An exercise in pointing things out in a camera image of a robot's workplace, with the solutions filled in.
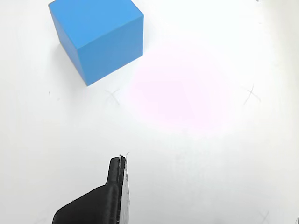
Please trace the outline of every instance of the white surface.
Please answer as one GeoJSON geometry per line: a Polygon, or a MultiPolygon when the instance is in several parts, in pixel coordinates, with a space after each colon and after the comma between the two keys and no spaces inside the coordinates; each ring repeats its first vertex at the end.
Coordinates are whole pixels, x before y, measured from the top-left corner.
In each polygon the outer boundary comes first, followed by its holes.
{"type": "Polygon", "coordinates": [[[126,152],[131,224],[296,221],[297,0],[135,0],[144,56],[90,87],[49,2],[0,2],[0,223],[50,224],[126,152]]]}

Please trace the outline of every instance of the blue cube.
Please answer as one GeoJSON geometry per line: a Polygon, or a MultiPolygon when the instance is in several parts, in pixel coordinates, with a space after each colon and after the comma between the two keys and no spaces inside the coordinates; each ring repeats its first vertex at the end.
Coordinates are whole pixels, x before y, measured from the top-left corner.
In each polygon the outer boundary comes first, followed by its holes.
{"type": "Polygon", "coordinates": [[[143,14],[130,0],[56,0],[59,40],[86,85],[143,55],[143,14]]]}

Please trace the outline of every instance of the foam block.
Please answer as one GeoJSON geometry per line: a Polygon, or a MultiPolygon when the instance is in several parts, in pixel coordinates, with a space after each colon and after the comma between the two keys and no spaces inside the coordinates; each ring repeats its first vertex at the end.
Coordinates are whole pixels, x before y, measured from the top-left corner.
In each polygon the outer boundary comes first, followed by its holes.
{"type": "Polygon", "coordinates": [[[86,85],[143,55],[143,14],[130,0],[56,0],[59,40],[86,85]]]}

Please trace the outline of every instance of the drawn cross mark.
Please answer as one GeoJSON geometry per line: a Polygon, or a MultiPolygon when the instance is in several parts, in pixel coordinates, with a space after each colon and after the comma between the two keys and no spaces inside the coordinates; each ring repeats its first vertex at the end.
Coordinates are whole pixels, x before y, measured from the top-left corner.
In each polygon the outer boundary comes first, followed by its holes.
{"type": "Polygon", "coordinates": [[[261,217],[263,218],[262,222],[260,222],[260,224],[263,224],[263,223],[268,223],[269,224],[269,221],[267,220],[267,217],[269,215],[269,211],[267,212],[267,214],[264,216],[261,212],[259,212],[259,214],[261,215],[261,217]]]}
{"type": "Polygon", "coordinates": [[[261,102],[261,99],[260,99],[256,94],[254,94],[254,93],[252,92],[253,89],[254,89],[254,84],[252,85],[251,90],[246,89],[246,90],[249,92],[249,96],[248,96],[247,99],[245,100],[244,105],[247,103],[247,101],[249,100],[249,98],[250,98],[251,95],[255,96],[255,97],[258,99],[258,101],[261,102]]]}
{"type": "Polygon", "coordinates": [[[109,93],[110,94],[110,96],[117,102],[117,104],[119,105],[120,103],[118,102],[118,100],[116,99],[116,97],[115,97],[115,93],[118,91],[118,90],[120,90],[120,89],[117,89],[117,90],[115,90],[114,92],[109,92],[108,90],[105,90],[107,93],[109,93]]]}

